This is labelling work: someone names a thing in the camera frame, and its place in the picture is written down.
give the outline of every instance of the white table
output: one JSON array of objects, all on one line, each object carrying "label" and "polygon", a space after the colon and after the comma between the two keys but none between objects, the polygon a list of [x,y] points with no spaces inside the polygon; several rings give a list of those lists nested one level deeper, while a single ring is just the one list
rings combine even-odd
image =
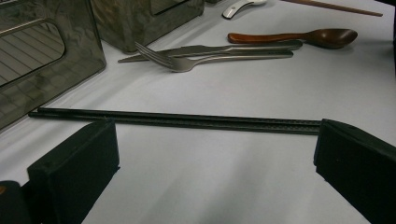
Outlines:
[{"label": "white table", "polygon": [[[300,33],[350,28],[344,49],[304,45],[290,59],[208,63],[171,73],[103,43],[104,72],[48,107],[276,119],[335,119],[396,146],[394,7],[373,0],[323,2],[381,12],[372,17],[269,1],[226,21],[234,0],[149,45],[227,45],[230,32]],[[26,168],[87,122],[25,118],[0,133],[0,179]],[[84,223],[368,223],[316,174],[315,136],[117,124],[120,170]]]}]

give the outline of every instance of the butter knife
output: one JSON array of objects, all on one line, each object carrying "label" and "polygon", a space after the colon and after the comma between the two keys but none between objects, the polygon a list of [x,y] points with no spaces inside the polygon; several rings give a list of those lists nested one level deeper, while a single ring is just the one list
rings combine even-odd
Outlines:
[{"label": "butter knife", "polygon": [[[300,40],[288,40],[266,44],[250,44],[250,45],[227,45],[220,47],[208,47],[203,45],[186,46],[178,49],[166,49],[157,52],[163,53],[171,57],[190,57],[190,56],[204,56],[211,54],[235,54],[235,53],[246,53],[248,51],[275,51],[275,50],[294,50],[299,49],[303,45]],[[132,57],[124,58],[119,60],[119,63],[131,63],[141,62],[147,59],[141,55],[135,55]]]}]

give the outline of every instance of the spoon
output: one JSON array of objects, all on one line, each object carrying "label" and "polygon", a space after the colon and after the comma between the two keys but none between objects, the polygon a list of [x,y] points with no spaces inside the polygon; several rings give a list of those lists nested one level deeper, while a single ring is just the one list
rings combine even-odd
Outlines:
[{"label": "spoon", "polygon": [[237,11],[239,11],[239,9],[241,9],[244,6],[247,6],[247,5],[257,6],[257,5],[264,4],[266,2],[267,2],[267,0],[241,0],[239,2],[232,4],[227,9],[225,9],[222,16],[225,19],[230,19],[236,14]]},{"label": "spoon", "polygon": [[326,49],[340,49],[358,37],[358,33],[348,29],[322,29],[304,34],[242,35],[229,33],[228,40],[234,44],[261,44],[290,39],[303,39],[308,43]]}]

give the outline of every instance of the chopsticks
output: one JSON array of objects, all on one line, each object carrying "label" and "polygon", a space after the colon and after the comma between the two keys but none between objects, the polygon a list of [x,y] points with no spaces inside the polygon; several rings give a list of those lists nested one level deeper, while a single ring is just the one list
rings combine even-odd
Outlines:
[{"label": "chopsticks", "polygon": [[229,130],[256,133],[295,133],[306,135],[318,135],[321,124],[320,120],[259,119],[44,107],[39,107],[36,112],[30,112],[29,117],[84,121],[114,119],[117,123],[129,123],[136,125]]},{"label": "chopsticks", "polygon": [[345,12],[353,12],[353,13],[369,15],[369,16],[382,17],[382,15],[383,15],[382,13],[360,10],[360,9],[356,9],[353,7],[341,7],[341,6],[337,6],[337,5],[333,5],[333,4],[321,3],[321,2],[310,1],[310,0],[281,0],[281,1],[302,4],[302,5],[308,5],[308,6],[312,6],[312,7],[324,7],[324,8],[345,11]]}]

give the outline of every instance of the fork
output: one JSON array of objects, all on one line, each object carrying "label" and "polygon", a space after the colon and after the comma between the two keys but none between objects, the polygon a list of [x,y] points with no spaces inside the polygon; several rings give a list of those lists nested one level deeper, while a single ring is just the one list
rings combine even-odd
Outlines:
[{"label": "fork", "polygon": [[195,65],[200,63],[209,62],[225,62],[225,61],[236,61],[236,60],[254,60],[254,59],[280,59],[280,58],[290,58],[293,53],[289,50],[281,51],[263,51],[263,52],[251,52],[249,54],[230,54],[230,55],[217,55],[205,57],[197,60],[187,59],[187,58],[172,58],[156,52],[152,49],[146,48],[143,45],[134,42],[137,50],[140,54],[163,67],[169,68],[173,72],[188,72]]}]

